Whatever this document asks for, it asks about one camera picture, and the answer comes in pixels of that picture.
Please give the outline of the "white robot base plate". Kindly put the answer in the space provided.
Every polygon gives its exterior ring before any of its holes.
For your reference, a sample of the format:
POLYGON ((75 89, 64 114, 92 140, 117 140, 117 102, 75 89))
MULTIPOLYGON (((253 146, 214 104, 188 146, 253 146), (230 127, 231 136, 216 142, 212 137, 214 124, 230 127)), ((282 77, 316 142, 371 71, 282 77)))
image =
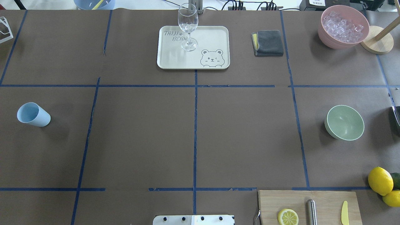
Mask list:
POLYGON ((153 225, 234 225, 233 215, 159 215, 153 225))

